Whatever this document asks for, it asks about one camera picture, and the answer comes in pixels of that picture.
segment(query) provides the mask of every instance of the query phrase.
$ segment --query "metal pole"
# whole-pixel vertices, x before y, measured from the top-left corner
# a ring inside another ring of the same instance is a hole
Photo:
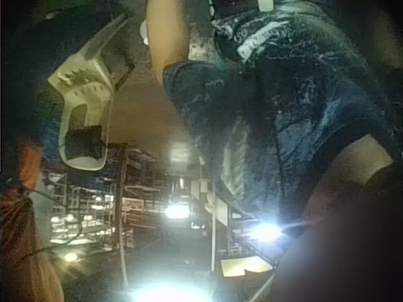
[[[212,266],[211,271],[215,270],[215,244],[216,244],[216,200],[215,185],[213,184],[213,209],[212,209]]]
[[[119,150],[119,168],[120,173],[118,174],[118,179],[116,182],[116,196],[115,196],[115,227],[116,227],[116,236],[118,237],[119,243],[119,253],[120,253],[120,262],[122,265],[122,276],[123,276],[123,286],[125,289],[128,288],[128,279],[127,279],[127,271],[126,271],[126,260],[125,260],[125,250],[123,246],[123,237],[122,237],[122,198],[123,198],[123,190],[125,187],[125,179],[126,179],[126,168],[127,168],[127,157],[128,157],[128,149],[127,143],[123,143],[120,145]]]

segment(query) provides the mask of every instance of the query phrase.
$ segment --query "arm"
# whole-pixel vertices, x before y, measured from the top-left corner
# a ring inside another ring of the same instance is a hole
[[[166,66],[188,59],[190,36],[184,0],[148,0],[146,18],[152,67],[162,83]]]

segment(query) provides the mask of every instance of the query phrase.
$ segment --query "person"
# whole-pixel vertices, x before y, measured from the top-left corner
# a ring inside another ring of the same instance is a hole
[[[184,1],[149,0],[146,19],[157,80],[222,200],[282,225],[317,221],[402,162],[401,116],[332,1],[218,2],[217,52],[235,69],[188,60]]]

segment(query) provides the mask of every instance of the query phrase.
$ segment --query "orange fabric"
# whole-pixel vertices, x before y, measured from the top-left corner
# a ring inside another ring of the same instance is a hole
[[[34,189],[41,151],[29,142],[19,143],[20,183]],[[28,254],[42,248],[31,200],[11,188],[0,196],[1,301],[58,302],[63,291],[46,254]]]

